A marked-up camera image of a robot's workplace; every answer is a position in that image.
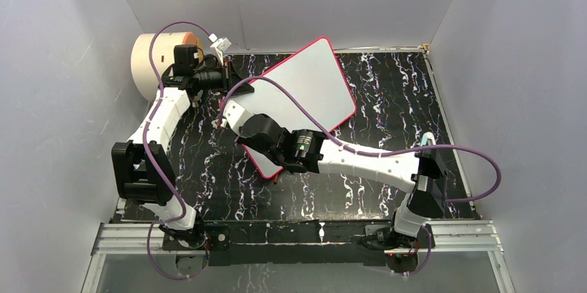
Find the pink framed whiteboard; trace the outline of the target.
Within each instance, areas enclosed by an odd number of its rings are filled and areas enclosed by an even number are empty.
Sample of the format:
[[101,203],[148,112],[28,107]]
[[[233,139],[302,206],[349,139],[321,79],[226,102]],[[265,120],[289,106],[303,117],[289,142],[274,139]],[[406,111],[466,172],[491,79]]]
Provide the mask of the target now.
[[253,115],[266,114],[281,127],[331,132],[356,112],[342,68],[328,38],[320,37],[253,80],[253,94],[231,96]]

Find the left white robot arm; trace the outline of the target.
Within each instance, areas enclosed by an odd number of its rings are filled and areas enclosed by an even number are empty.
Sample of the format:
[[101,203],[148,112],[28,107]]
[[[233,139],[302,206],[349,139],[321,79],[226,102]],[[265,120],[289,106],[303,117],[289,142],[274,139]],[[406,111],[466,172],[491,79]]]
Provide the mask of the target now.
[[201,215],[188,206],[176,188],[176,175],[167,156],[177,123],[208,91],[251,94],[232,64],[203,54],[195,44],[176,45],[174,62],[159,75],[156,100],[141,126],[126,142],[111,149],[119,196],[143,206],[159,219],[159,228],[185,248],[198,249],[207,239]]

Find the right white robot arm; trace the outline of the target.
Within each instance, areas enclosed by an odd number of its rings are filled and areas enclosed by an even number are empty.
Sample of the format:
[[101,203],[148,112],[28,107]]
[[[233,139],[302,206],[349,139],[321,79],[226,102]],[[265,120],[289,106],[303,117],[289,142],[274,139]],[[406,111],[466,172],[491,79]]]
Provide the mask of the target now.
[[350,175],[405,192],[388,226],[367,226],[352,239],[368,249],[409,248],[429,220],[444,217],[446,166],[432,136],[424,137],[425,150],[387,155],[316,130],[289,131],[266,114],[253,115],[235,132],[237,143],[288,172]]

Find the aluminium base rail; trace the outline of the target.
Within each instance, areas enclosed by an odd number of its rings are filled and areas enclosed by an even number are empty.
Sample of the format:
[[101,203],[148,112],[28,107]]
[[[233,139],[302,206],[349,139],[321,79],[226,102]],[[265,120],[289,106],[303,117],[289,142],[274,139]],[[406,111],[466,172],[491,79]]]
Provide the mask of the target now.
[[184,249],[148,224],[105,224],[83,292],[513,292],[489,220],[434,220],[409,247],[371,250],[385,220],[209,222]]

